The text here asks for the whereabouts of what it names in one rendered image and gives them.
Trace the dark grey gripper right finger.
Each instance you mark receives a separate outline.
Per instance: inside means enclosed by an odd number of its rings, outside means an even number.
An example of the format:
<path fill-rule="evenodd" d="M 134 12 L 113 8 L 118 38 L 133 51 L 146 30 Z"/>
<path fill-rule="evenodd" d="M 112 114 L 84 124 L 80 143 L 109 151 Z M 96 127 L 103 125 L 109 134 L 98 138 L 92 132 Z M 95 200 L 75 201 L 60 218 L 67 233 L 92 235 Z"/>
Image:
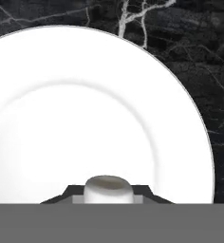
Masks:
<path fill-rule="evenodd" d="M 148 185 L 133 185 L 135 204 L 171 204 L 171 201 L 153 194 Z"/>

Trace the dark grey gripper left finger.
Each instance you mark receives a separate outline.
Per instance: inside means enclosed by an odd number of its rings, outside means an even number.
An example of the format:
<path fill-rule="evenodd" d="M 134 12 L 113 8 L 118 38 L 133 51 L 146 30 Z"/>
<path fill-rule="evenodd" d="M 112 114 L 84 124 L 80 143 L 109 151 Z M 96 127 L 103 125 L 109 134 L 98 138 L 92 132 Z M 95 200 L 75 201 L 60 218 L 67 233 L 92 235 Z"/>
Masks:
<path fill-rule="evenodd" d="M 83 203 L 84 186 L 83 185 L 68 185 L 65 191 L 58 196 L 43 201 L 43 204 L 54 203 Z"/>

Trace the white marshmallow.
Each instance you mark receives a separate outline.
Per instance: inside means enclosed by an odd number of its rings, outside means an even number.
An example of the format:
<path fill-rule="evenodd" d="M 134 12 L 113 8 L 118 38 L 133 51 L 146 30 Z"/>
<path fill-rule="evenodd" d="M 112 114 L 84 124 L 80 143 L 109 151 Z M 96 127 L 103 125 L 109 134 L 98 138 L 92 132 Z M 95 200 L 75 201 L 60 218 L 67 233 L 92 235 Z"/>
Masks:
<path fill-rule="evenodd" d="M 86 204 L 131 204 L 134 192 L 130 183 L 115 176 L 95 176 L 84 186 Z"/>

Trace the white round plate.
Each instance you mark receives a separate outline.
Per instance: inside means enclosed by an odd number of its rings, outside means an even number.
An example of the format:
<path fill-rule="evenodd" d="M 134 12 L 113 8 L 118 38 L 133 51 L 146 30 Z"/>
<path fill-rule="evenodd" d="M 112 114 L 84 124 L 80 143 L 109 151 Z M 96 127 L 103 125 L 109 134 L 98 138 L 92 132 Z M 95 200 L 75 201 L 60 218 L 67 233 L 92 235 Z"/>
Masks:
<path fill-rule="evenodd" d="M 39 203 L 96 175 L 174 203 L 212 203 L 212 148 L 185 87 L 153 55 L 103 31 L 1 36 L 0 203 Z"/>

